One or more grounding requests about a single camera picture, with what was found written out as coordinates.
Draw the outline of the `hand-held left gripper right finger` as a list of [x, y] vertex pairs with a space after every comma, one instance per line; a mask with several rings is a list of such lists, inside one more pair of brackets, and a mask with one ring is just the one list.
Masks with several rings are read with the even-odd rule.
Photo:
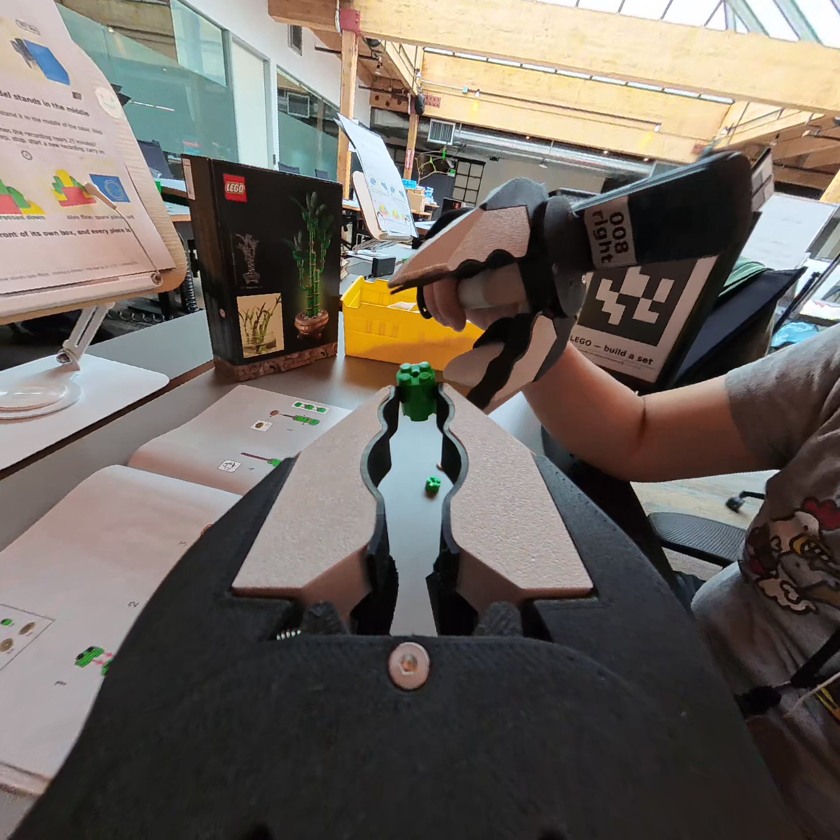
[[470, 635], [491, 605], [588, 597], [589, 575], [532, 451], [450, 385], [437, 392], [442, 501], [427, 577], [438, 635]]

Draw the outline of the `large framed marker sign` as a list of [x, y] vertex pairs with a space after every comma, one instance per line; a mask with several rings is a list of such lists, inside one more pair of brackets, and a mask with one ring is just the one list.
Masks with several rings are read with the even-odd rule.
[[587, 292], [570, 341], [635, 391], [660, 392], [676, 385], [774, 192], [770, 149], [755, 161], [743, 155], [752, 168], [752, 221], [722, 255], [600, 270], [585, 277]]

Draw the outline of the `black perforated panel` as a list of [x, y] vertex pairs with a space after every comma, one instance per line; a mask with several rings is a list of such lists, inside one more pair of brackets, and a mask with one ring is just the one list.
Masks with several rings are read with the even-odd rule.
[[573, 455], [541, 426], [545, 457], [557, 466], [618, 528], [623, 530], [663, 577], [680, 603], [690, 612], [696, 593], [686, 574], [670, 565], [662, 543], [655, 536], [641, 501], [628, 481], [613, 478]]

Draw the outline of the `open instruction booklet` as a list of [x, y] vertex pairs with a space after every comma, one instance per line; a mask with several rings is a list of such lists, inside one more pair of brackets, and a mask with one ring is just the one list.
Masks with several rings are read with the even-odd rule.
[[2, 787], [38, 796], [111, 661], [184, 552], [345, 408], [234, 388], [95, 472], [2, 551]]

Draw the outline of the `person's right hand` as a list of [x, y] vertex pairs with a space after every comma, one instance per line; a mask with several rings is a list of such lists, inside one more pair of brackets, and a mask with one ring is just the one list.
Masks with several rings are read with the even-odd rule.
[[528, 307], [521, 272], [516, 264], [484, 269], [473, 277], [447, 277], [418, 288], [430, 317], [463, 332], [471, 322], [486, 331]]

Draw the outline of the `yellow plastic bin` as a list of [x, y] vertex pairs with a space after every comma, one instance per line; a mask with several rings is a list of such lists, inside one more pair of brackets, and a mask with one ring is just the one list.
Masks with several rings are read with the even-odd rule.
[[482, 334], [471, 323], [456, 332], [420, 312], [389, 309], [395, 301], [417, 302], [417, 291], [390, 292], [384, 279], [356, 278], [341, 297], [346, 355], [394, 364], [427, 361], [441, 371]]

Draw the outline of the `silver ventilation duct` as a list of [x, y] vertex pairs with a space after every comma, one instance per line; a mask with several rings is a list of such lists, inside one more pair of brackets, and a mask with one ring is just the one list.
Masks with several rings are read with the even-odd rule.
[[551, 162], [606, 174], [646, 177], [651, 175], [656, 167], [655, 162], [603, 150], [586, 150], [554, 140], [526, 140], [516, 134], [487, 132], [466, 126], [456, 127], [452, 144], [488, 156], [518, 158], [539, 163]]

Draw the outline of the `instruction poster board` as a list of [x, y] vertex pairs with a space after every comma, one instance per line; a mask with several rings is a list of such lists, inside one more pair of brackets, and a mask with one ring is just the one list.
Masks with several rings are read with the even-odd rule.
[[361, 171], [352, 174], [364, 224], [373, 239], [411, 243], [417, 236], [401, 173], [382, 138], [343, 115], [338, 123], [356, 153]]
[[169, 291], [186, 258], [117, 93], [54, 2], [2, 2], [2, 323]]

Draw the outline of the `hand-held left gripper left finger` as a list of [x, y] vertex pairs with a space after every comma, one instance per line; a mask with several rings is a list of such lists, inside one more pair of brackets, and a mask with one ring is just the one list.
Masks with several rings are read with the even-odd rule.
[[330, 602], [356, 633], [389, 634], [398, 575], [379, 485], [392, 468], [399, 412], [396, 388], [382, 388], [300, 452], [233, 592]]

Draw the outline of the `person's right forearm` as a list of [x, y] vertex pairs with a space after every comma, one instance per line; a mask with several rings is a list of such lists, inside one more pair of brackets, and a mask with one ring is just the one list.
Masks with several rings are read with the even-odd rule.
[[522, 392], [554, 439], [619, 480], [662, 482], [773, 467], [771, 457], [745, 444], [722, 376], [638, 395], [568, 344]]

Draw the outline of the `white lamp base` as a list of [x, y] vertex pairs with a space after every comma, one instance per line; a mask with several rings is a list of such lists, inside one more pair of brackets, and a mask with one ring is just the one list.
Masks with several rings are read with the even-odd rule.
[[82, 310], [55, 355], [1, 373], [1, 469], [22, 464], [169, 383], [156, 371], [91, 355], [111, 304]]

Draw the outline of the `black building set box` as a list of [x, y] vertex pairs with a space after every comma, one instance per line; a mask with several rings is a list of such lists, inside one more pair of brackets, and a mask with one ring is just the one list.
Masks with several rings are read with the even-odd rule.
[[335, 356], [342, 186], [182, 157], [219, 377], [247, 382]]

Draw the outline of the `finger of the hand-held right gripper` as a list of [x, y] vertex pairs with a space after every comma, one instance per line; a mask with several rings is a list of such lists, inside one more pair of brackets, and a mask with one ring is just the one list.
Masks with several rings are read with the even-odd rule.
[[536, 205], [480, 206], [427, 237], [388, 281], [390, 292], [431, 286], [441, 280], [464, 280], [493, 261], [505, 266], [529, 248]]
[[501, 318], [470, 351], [447, 364], [444, 378], [467, 387], [467, 400], [491, 413], [553, 367], [572, 330], [572, 318], [549, 318], [541, 313]]

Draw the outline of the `person's grey shirt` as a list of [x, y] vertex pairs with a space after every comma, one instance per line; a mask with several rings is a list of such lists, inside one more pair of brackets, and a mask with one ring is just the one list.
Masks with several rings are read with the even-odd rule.
[[726, 388], [745, 445], [778, 472], [738, 565], [692, 611], [734, 694], [779, 691], [753, 740], [803, 835], [838, 838], [838, 653], [813, 686], [791, 681], [839, 626], [838, 328], [731, 371]]

